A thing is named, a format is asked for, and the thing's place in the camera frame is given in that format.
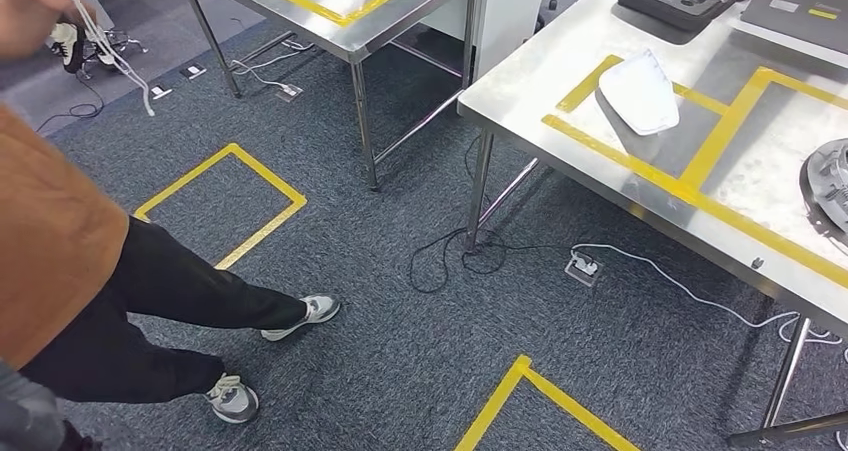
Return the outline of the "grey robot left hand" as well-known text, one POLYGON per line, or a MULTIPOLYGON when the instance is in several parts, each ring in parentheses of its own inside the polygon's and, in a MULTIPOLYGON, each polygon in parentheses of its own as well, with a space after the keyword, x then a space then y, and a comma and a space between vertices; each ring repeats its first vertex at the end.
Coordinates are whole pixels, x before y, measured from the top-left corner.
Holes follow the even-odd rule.
POLYGON ((64 438, 55 395, 1 362, 1 449, 54 451, 64 438))

